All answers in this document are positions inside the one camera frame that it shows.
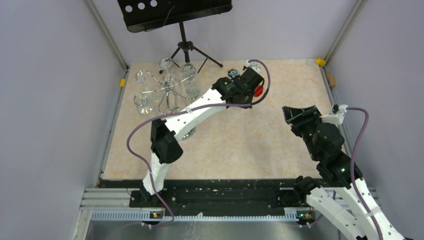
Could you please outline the large plain wine glass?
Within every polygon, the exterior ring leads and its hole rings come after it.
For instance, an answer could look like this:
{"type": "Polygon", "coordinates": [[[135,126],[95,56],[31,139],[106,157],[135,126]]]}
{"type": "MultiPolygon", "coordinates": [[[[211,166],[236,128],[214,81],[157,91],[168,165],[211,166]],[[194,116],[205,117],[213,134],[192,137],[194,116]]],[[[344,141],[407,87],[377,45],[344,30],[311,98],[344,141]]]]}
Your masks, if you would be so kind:
{"type": "Polygon", "coordinates": [[[147,86],[154,81],[154,78],[150,71],[143,69],[135,74],[135,81],[140,85],[147,86]]]}

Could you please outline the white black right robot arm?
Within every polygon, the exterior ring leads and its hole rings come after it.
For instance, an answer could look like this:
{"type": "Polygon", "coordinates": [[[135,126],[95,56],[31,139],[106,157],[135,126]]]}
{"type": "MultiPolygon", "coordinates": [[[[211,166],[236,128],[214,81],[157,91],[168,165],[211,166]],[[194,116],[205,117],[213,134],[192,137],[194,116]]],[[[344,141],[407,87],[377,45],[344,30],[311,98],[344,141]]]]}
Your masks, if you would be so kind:
{"type": "Polygon", "coordinates": [[[282,107],[285,122],[305,143],[319,175],[346,206],[309,176],[295,180],[293,200],[299,206],[317,210],[348,240],[405,240],[406,236],[396,230],[373,198],[353,157],[342,150],[345,138],[339,126],[349,109],[345,104],[336,104],[331,113],[321,114],[315,105],[282,107]]]}

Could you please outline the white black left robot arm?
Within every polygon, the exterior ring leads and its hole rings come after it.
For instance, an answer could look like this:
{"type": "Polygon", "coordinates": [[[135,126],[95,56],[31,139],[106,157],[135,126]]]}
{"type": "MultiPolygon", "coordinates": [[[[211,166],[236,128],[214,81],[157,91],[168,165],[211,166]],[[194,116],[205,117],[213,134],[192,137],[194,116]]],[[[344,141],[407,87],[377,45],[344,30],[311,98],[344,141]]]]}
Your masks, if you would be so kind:
{"type": "Polygon", "coordinates": [[[246,67],[234,78],[219,78],[196,101],[183,110],[151,123],[151,158],[146,177],[140,185],[141,200],[149,207],[160,202],[160,191],[172,163],[184,153],[180,146],[191,130],[212,115],[229,107],[251,108],[255,90],[263,81],[259,67],[246,67]]]}

